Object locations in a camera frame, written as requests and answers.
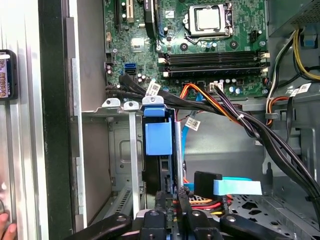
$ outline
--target light blue tab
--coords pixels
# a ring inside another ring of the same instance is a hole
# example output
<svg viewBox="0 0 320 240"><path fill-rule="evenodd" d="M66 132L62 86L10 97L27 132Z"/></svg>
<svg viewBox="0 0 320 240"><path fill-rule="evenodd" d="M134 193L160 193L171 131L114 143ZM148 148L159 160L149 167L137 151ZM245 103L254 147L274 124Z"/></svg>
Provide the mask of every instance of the light blue tab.
<svg viewBox="0 0 320 240"><path fill-rule="evenodd" d="M261 183L245 180L213 180L213 194L217 196L226 194L262 195Z"/></svg>

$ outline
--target yellow wire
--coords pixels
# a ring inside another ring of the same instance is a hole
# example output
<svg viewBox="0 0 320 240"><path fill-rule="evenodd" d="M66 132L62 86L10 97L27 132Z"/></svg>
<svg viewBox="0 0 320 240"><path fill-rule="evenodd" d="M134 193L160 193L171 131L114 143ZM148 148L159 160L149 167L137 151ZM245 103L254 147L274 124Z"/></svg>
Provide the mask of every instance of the yellow wire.
<svg viewBox="0 0 320 240"><path fill-rule="evenodd" d="M222 215L224 214L222 211L215 211L211 213L212 215Z"/></svg>
<svg viewBox="0 0 320 240"><path fill-rule="evenodd" d="M299 68L301 69L301 71L305 75L307 75L309 78L312 78L315 80L320 80L320 76L308 72L305 69L305 67L301 61L301 56L300 56L300 52L299 52L299 31L298 30L296 31L296 33L294 34L294 37L293 37L293 52L294 52L294 57L295 57L296 63L299 66Z"/></svg>

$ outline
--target finger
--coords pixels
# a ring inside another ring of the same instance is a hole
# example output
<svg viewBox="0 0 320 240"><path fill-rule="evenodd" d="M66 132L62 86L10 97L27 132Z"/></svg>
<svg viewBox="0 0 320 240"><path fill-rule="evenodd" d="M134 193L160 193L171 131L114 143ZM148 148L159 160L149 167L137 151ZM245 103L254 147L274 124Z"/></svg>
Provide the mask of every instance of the finger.
<svg viewBox="0 0 320 240"><path fill-rule="evenodd" d="M11 224L8 229L5 231L2 240L14 240L17 235L17 224Z"/></svg>
<svg viewBox="0 0 320 240"><path fill-rule="evenodd" d="M7 213L0 214L0 239L4 235L8 218L9 218L9 215Z"/></svg>

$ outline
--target sticker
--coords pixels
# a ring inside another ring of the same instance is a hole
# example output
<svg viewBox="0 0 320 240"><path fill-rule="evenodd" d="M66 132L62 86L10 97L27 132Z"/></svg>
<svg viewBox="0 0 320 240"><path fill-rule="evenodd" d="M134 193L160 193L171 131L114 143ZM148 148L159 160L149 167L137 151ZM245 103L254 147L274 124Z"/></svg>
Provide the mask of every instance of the sticker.
<svg viewBox="0 0 320 240"><path fill-rule="evenodd" d="M186 123L185 125L192 129L192 130L195 130L195 131L198 131L198 128L199 128L199 125L200 125L200 121L198 120L195 120L194 118L192 117L188 117L188 119L186 120Z"/></svg>
<svg viewBox="0 0 320 240"><path fill-rule="evenodd" d="M299 92L299 88L295 89L295 90L291 93L290 98L291 98L291 97L294 97L295 95L297 95L298 92Z"/></svg>
<svg viewBox="0 0 320 240"><path fill-rule="evenodd" d="M175 18L175 11L165 11L165 18L166 19L174 19Z"/></svg>
<svg viewBox="0 0 320 240"><path fill-rule="evenodd" d="M0 59L0 99L10 95L8 86L7 59Z"/></svg>
<svg viewBox="0 0 320 240"><path fill-rule="evenodd" d="M256 145L256 146L263 146L263 145L261 144L261 142L259 142L258 140L255 140L255 141L254 141L254 145Z"/></svg>
<svg viewBox="0 0 320 240"><path fill-rule="evenodd" d="M158 95L158 92L161 88L161 85L155 83L154 81L151 81L148 89L145 92L145 96L156 96Z"/></svg>
<svg viewBox="0 0 320 240"><path fill-rule="evenodd" d="M299 88L299 91L297 92L297 94L302 94L302 93L308 92L310 86L311 86L311 82L310 82L310 83L303 84L303 85Z"/></svg>

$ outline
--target metal bracket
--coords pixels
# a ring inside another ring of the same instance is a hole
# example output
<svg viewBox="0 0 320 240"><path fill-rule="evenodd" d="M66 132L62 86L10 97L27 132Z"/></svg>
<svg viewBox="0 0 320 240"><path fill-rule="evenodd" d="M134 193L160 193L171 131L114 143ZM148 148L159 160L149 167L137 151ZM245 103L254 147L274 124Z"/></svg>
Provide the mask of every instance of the metal bracket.
<svg viewBox="0 0 320 240"><path fill-rule="evenodd" d="M145 96L142 99L142 105L143 106L149 106L149 105L157 105L157 106L163 106L165 104L165 100L162 96Z"/></svg>
<svg viewBox="0 0 320 240"><path fill-rule="evenodd" d="M137 149L137 127L136 113L140 109L136 101L128 101L123 105L123 109L129 112L130 129L130 159L131 159L131 182L132 182L132 200L133 200L133 219L136 218L140 210L140 186L138 170L138 149Z"/></svg>
<svg viewBox="0 0 320 240"><path fill-rule="evenodd" d="M101 107L107 108L107 109L120 108L121 102L118 98L108 98L107 100L104 101Z"/></svg>

